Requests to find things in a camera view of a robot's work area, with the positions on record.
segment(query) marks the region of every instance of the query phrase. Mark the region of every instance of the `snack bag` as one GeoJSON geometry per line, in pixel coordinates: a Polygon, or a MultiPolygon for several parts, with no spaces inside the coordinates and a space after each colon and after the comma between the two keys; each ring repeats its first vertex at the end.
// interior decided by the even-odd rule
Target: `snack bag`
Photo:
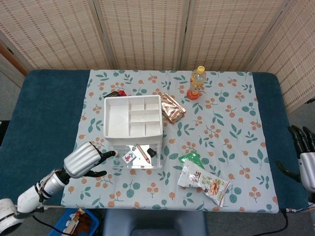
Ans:
{"type": "Polygon", "coordinates": [[[186,160],[178,183],[182,187],[201,187],[206,194],[218,206],[223,206],[224,195],[230,182],[221,179],[195,163],[186,160]]]}
{"type": "Polygon", "coordinates": [[[161,95],[162,114],[167,117],[170,122],[175,123],[183,117],[186,112],[175,99],[173,99],[166,92],[161,95]]]}
{"type": "Polygon", "coordinates": [[[202,165],[202,162],[200,161],[200,155],[196,151],[193,151],[193,152],[188,153],[184,156],[181,156],[178,159],[179,159],[181,166],[184,165],[186,160],[189,160],[189,161],[192,161],[193,163],[197,164],[201,168],[205,169],[202,165]]]}

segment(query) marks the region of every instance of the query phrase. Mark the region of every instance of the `white plastic organizer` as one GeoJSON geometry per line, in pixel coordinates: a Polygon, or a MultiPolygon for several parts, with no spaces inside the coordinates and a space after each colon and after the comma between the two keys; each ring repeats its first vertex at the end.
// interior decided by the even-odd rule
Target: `white plastic organizer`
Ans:
{"type": "Polygon", "coordinates": [[[161,98],[159,95],[107,97],[104,99],[104,137],[109,149],[116,149],[113,168],[160,168],[160,149],[163,126],[161,98]],[[157,155],[151,163],[134,161],[126,163],[122,157],[131,145],[150,145],[157,155]]]}

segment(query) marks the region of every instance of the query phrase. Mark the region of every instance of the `floral tablecloth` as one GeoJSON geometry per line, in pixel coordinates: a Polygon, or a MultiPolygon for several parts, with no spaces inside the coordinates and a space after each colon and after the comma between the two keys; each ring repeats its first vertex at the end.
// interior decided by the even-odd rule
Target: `floral tablecloth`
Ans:
{"type": "Polygon", "coordinates": [[[71,179],[62,206],[86,208],[181,209],[203,211],[279,211],[252,74],[207,72],[202,96],[186,97],[191,71],[91,70],[75,149],[92,141],[105,152],[103,96],[167,92],[187,110],[175,124],[164,119],[162,169],[112,169],[109,160],[94,168],[108,174],[71,179]],[[205,169],[232,186],[223,207],[200,188],[177,185],[178,158],[195,150],[205,169]]]}

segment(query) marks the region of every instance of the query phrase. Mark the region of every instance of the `storage box compartment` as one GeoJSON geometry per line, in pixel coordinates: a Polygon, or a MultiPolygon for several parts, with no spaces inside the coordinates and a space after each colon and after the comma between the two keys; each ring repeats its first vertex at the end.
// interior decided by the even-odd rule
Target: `storage box compartment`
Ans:
{"type": "Polygon", "coordinates": [[[159,121],[159,110],[129,111],[129,122],[159,121]]]}
{"type": "Polygon", "coordinates": [[[144,98],[144,109],[145,110],[158,110],[159,109],[159,99],[158,97],[145,97],[144,98]]]}
{"type": "Polygon", "coordinates": [[[106,99],[105,106],[105,136],[128,137],[128,101],[106,99]]]}
{"type": "Polygon", "coordinates": [[[129,136],[130,137],[145,136],[144,122],[129,123],[129,136]]]}
{"type": "Polygon", "coordinates": [[[145,122],[145,133],[146,136],[153,136],[161,133],[159,121],[145,122]]]}
{"type": "Polygon", "coordinates": [[[144,110],[144,99],[142,97],[129,98],[128,101],[130,111],[144,110]]]}

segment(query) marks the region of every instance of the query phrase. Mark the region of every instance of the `red pencil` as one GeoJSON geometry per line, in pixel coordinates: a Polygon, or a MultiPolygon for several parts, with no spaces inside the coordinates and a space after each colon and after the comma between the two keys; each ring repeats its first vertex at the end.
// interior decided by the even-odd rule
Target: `red pencil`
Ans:
{"type": "Polygon", "coordinates": [[[142,150],[142,148],[140,147],[140,145],[137,144],[136,146],[137,146],[137,148],[139,149],[139,151],[141,152],[141,154],[143,155],[144,159],[146,159],[146,161],[147,161],[149,164],[151,164],[149,158],[146,156],[146,154],[144,153],[144,151],[142,150]]]}

